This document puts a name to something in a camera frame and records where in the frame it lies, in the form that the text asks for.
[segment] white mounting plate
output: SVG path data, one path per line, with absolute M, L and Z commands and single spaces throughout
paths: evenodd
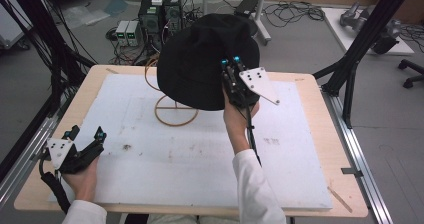
M 74 145 L 74 142 L 71 140 L 55 138 L 47 140 L 47 147 L 49 148 L 52 164 L 55 170 L 60 168 L 72 145 Z
M 262 96 L 268 101 L 278 105 L 280 99 L 266 74 L 265 68 L 258 67 L 247 71 L 240 72 L 240 78 L 247 85 L 247 87 L 254 93 Z

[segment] power supply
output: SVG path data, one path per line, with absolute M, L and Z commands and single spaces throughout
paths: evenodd
M 183 29 L 181 0 L 165 0 L 163 6 L 168 31 L 171 34 L 181 31 Z
M 138 19 L 148 35 L 160 34 L 164 27 L 163 8 L 152 5 L 152 0 L 142 0 Z
M 120 21 L 118 28 L 116 28 L 115 33 L 120 46 L 128 46 L 128 41 L 125 33 L 127 31 L 129 23 L 129 21 Z
M 138 21 L 130 21 L 125 34 L 129 46 L 138 46 L 141 44 L 141 28 Z

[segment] office chair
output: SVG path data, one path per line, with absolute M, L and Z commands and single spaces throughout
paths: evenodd
M 424 81 L 424 67 L 418 66 L 415 63 L 412 63 L 408 60 L 403 59 L 400 63 L 398 68 L 403 70 L 407 67 L 410 67 L 412 69 L 414 69 L 415 71 L 421 73 L 421 75 L 416 76 L 416 77 L 410 77 L 408 79 L 406 79 L 405 83 L 403 83 L 403 87 L 405 88 L 411 88 L 413 87 L 413 82 L 417 82 L 417 81 Z

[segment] hat stand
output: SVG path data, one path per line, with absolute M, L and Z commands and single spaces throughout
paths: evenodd
M 154 61 L 150 61 L 149 63 L 146 64 L 145 66 L 145 71 L 144 71 L 144 79 L 146 80 L 146 83 L 153 89 L 160 91 L 159 88 L 153 86 L 148 80 L 147 80 L 147 71 L 149 70 L 149 68 L 153 65 L 155 65 L 157 63 L 157 60 Z M 189 124 L 190 122 L 192 122 L 194 119 L 196 119 L 197 115 L 199 114 L 199 110 L 198 109 L 194 109 L 191 107 L 187 107 L 187 106 L 178 106 L 178 102 L 173 101 L 173 105 L 164 105 L 164 106 L 159 106 L 159 104 L 166 98 L 168 97 L 167 95 L 164 95 L 163 97 L 159 98 L 159 100 L 156 102 L 155 104 L 155 116 L 158 119 L 158 121 L 160 121 L 161 123 L 167 125 L 167 126 L 172 126 L 172 127 L 179 127 L 179 126 L 184 126 Z M 160 117 L 159 115 L 159 110 L 176 110 L 176 111 L 194 111 L 194 115 L 192 117 L 189 117 L 187 121 L 182 121 L 182 122 L 178 122 L 178 123 L 171 123 L 168 121 L 163 120 L 163 118 Z

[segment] black hat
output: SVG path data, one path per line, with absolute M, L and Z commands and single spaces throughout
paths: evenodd
M 224 109 L 221 60 L 238 56 L 248 69 L 259 66 L 259 48 L 248 22 L 244 17 L 208 14 L 168 40 L 157 63 L 160 90 L 196 109 Z

